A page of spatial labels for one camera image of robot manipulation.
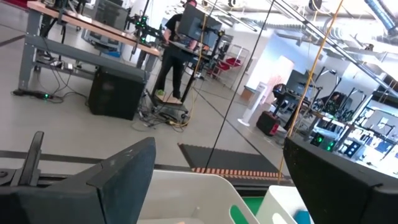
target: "black pants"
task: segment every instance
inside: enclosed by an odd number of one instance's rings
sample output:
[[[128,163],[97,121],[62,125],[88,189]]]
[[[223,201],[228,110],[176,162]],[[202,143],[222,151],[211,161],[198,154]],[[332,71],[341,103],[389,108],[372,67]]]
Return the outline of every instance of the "black pants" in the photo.
[[[166,84],[166,76],[173,67],[173,97],[180,98],[181,79],[184,70],[184,61],[171,56],[170,51],[166,49],[163,53],[162,68],[157,77],[156,90],[164,90]]]

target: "black t-shirt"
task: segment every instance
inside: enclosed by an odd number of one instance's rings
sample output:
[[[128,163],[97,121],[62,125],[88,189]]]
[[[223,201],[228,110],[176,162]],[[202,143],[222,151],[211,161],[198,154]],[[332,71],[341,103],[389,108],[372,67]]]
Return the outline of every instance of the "black t-shirt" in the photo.
[[[171,41],[178,41],[177,35],[175,33],[175,25],[177,22],[180,22],[182,18],[182,14],[176,14],[166,23],[166,28],[172,31],[172,35],[170,36]]]

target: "floor mat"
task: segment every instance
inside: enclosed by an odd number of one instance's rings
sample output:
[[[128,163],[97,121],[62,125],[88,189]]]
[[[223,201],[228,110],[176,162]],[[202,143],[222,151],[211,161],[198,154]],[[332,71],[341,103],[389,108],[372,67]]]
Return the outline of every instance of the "floor mat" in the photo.
[[[194,172],[217,174],[234,185],[277,184],[278,169],[263,155],[215,149],[205,170],[211,154],[210,147],[178,146]],[[280,184],[292,185],[290,177],[282,176]]]

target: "white floor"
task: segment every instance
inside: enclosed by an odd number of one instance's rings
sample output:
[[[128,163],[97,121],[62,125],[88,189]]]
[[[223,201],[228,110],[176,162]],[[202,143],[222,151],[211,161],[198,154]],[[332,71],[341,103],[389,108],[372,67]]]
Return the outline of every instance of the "white floor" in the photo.
[[[24,11],[0,3],[0,42],[24,34],[27,14]],[[50,39],[60,40],[60,28],[50,32]],[[80,38],[75,28],[67,27],[65,43],[98,53],[92,46]],[[24,39],[0,47],[0,150],[26,151],[36,131],[44,131],[43,153],[80,157],[107,158],[135,142],[153,136],[157,143],[156,163],[188,166],[177,143],[213,147],[223,122],[233,92],[223,88],[217,82],[197,81],[193,97],[197,97],[193,118],[183,133],[174,131],[170,126],[160,124],[149,129],[141,121],[94,116],[84,105],[80,96],[69,96],[62,104],[52,104],[29,97],[12,96],[10,92],[17,88]],[[149,86],[153,85],[159,70],[156,66],[151,75]],[[88,95],[91,81],[72,77],[70,86],[82,94]],[[30,87],[36,90],[54,91],[57,81],[51,70],[43,69],[39,77],[32,76]],[[186,101],[187,108],[192,107],[192,97]],[[266,156],[276,167],[282,159],[281,146],[273,139],[267,139],[256,128],[247,128],[237,122],[245,109],[244,103],[237,99],[227,115],[217,148]],[[0,158],[2,168],[18,168],[22,160]],[[74,174],[88,165],[61,162],[40,162],[43,172]]]

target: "ceiling light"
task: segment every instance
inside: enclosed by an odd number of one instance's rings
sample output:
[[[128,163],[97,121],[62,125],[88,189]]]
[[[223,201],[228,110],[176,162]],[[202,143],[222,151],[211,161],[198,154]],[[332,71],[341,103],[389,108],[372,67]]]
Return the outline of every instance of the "ceiling light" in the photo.
[[[216,9],[218,9],[219,11],[221,11],[222,13],[224,13],[224,14],[226,14],[227,16],[231,17],[231,18],[234,19],[236,22],[238,22],[238,23],[244,25],[245,27],[247,27],[247,28],[253,30],[254,32],[257,32],[257,30],[256,30],[253,26],[250,26],[249,24],[243,22],[242,20],[238,19],[236,16],[232,15],[231,13],[225,11],[225,10],[222,9],[221,7],[217,6],[216,4],[214,4],[214,3],[210,2],[210,1],[206,1],[206,2],[207,2],[207,4],[209,4],[210,6],[215,7]]]

